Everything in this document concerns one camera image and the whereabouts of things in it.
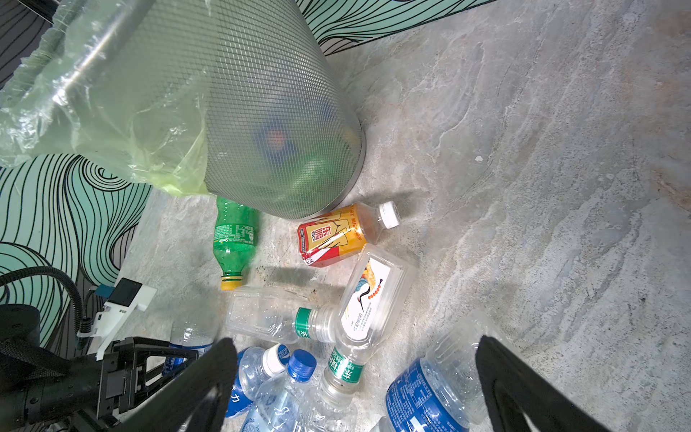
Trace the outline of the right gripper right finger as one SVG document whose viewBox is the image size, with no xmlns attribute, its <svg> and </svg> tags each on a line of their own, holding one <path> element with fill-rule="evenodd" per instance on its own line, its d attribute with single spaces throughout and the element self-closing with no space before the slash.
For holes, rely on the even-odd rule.
<svg viewBox="0 0 691 432">
<path fill-rule="evenodd" d="M 605 431 L 498 339 L 483 336 L 475 354 L 495 431 Z"/>
</svg>

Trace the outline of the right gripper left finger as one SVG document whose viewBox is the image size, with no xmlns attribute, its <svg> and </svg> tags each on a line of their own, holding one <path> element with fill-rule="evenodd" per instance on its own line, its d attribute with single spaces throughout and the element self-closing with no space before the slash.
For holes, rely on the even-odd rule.
<svg viewBox="0 0 691 432">
<path fill-rule="evenodd" d="M 210 351 L 161 390 L 116 431 L 220 431 L 238 371 L 238 353 L 231 338 Z"/>
</svg>

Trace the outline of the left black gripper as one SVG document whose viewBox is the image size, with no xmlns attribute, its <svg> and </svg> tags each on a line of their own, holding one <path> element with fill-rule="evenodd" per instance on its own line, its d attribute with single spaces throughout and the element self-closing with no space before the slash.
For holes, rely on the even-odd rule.
<svg viewBox="0 0 691 432">
<path fill-rule="evenodd" d="M 83 411 L 95 427 L 113 412 L 138 407 L 190 363 L 197 352 L 152 338 L 126 338 L 104 357 L 66 359 L 23 340 L 1 343 L 1 430 L 50 425 Z"/>
</svg>

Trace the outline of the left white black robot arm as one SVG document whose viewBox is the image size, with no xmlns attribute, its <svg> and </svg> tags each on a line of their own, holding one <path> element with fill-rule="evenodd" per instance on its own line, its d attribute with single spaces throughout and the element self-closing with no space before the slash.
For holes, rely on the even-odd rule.
<svg viewBox="0 0 691 432">
<path fill-rule="evenodd" d="M 76 284 L 62 271 L 36 266 L 2 275 L 9 286 L 33 276 L 50 276 L 68 293 L 77 321 L 77 339 L 98 339 L 95 353 L 66 359 L 40 345 L 41 313 L 30 305 L 1 307 L 1 428 L 12 431 L 35 423 L 55 431 L 111 431 L 117 414 L 143 406 L 163 392 L 169 422 L 156 421 L 143 408 L 146 430 L 180 430 L 199 423 L 203 409 L 167 387 L 198 358 L 194 351 L 164 340 L 113 340 L 133 311 L 144 311 L 155 289 L 122 279 L 89 320 Z"/>
</svg>

